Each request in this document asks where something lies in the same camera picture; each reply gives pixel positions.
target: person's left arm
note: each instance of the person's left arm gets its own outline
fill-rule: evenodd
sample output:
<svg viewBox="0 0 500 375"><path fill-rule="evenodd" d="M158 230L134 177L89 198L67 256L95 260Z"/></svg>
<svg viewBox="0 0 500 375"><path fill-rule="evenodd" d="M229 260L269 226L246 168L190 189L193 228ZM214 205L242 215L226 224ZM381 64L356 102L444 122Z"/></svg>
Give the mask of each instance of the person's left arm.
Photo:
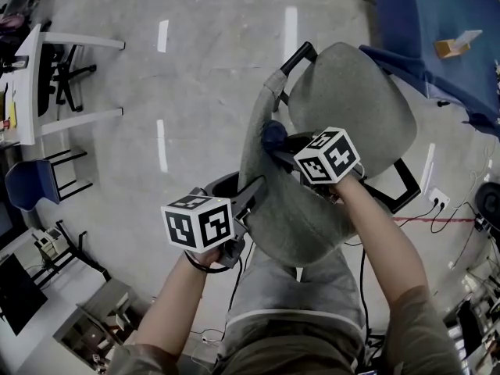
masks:
<svg viewBox="0 0 500 375"><path fill-rule="evenodd" d="M200 264L209 267L219 258L219 250L216 248L204 255L196 255L196 258ZM136 345L161 348L177 361L195 320L206 275L194 268L182 254L166 278L156 302L142 320Z"/></svg>

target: person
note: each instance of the person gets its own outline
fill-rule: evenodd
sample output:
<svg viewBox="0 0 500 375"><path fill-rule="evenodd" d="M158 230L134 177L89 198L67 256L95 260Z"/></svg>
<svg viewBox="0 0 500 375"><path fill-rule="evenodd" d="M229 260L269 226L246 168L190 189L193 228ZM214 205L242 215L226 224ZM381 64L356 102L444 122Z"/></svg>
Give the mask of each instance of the person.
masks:
<svg viewBox="0 0 500 375"><path fill-rule="evenodd" d="M353 176L333 188L391 312L379 373L461 373L458 352L430 302L425 270L411 241ZM196 258L210 266L218 253ZM116 351L110 375L178 373L175 362L188 339L206 276L184 254L179 258L142 320L135 345ZM339 248L304 268L300 281L295 269L257 248L227 314L212 373L352 374L365 355L364 325L356 282Z"/></svg>

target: white table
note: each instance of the white table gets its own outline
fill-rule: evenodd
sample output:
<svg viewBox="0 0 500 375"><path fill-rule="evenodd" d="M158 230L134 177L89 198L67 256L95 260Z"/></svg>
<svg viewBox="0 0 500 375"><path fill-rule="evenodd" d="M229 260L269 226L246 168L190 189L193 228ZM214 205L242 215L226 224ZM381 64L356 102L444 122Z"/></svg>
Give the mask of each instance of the white table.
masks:
<svg viewBox="0 0 500 375"><path fill-rule="evenodd" d="M38 124L38 69L40 66L41 46L44 43L109 47L120 50L125 48L124 41L75 34L40 32L40 28L41 25L37 25L30 32L16 53L16 55L29 56L27 68L6 73L2 76L2 80L5 79L8 84L5 97L6 116L8 116L10 102L13 100L16 103L17 118L17 127L4 132L4 141L20 143L21 145L34 145L36 138L45 134L59 132L105 118L122 116L123 109L119 108L72 116L67 120L55 121L41 126Z"/></svg>

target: concrete floor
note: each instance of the concrete floor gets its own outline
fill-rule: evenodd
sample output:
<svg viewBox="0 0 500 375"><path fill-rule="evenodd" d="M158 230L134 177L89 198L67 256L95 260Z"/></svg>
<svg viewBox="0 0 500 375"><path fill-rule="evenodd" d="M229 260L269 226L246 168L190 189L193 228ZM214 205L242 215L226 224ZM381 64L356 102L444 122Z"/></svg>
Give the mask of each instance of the concrete floor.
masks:
<svg viewBox="0 0 500 375"><path fill-rule="evenodd" d="M40 202L42 220L49 225L64 219L73 234L88 230L87 248L114 277L145 296L156 295L181 253L167 244L159 207L194 186L238 170L248 118L263 81L304 41L318 51L336 41L379 45L375 1L41 0L37 17L52 18L52 30L127 43L122 52L84 51L80 64L97 63L98 71L75 87L75 93L84 96L87 112L122 106L124 116L44 137L37 146L24 149L26 157L61 150L62 144L89 152L74 172L93 180L94 187L59 206ZM163 46L166 52L159 52L159 23L165 20L168 42ZM298 74L292 76L292 84ZM451 198L450 207L440 215L448 218L454 211L451 206L458 205L471 187L470 171L479 173L484 167L484 149L491 150L494 138L462 123L463 109L438 108L404 82L395 82L418 124L417 139L403 159L420 181L430 144L435 144L429 190L439 187ZM54 107L42 120L55 113ZM60 115L70 115L68 108L62 107ZM160 166L163 149L167 170ZM495 179L499 154L500 149L478 183L490 172L490 179ZM375 182L389 194L400 188L391 170ZM398 216L416 216L431 206L421 195ZM456 215L472 217L465 207ZM474 232L462 258L450 269L471 227L450 223L441 233L431 234L429 223L416 221L404 228L422 256L435 304L443 314L473 288L470 277L464 279L466 268L483 262L488 254L495 257L484 234ZM343 249L357 277L361 248ZM483 264L481 270L484 275L491 267ZM235 270L209 277L194 330L223 330L236 274ZM388 308L369 264L365 291L371 324L384 329Z"/></svg>

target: t-shirt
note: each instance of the t-shirt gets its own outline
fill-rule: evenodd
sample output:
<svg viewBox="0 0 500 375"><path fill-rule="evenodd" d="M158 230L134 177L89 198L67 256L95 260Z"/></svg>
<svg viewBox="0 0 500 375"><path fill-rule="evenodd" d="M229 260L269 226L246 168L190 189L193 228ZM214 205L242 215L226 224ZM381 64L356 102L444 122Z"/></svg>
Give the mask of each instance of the t-shirt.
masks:
<svg viewBox="0 0 500 375"><path fill-rule="evenodd" d="M242 342L217 363L219 375L303 373L350 375L364 349L344 321L267 316L238 321ZM427 289L406 292L391 310L379 373L461 374L458 352L430 303ZM171 356L150 345L117 349L109 375L177 375Z"/></svg>

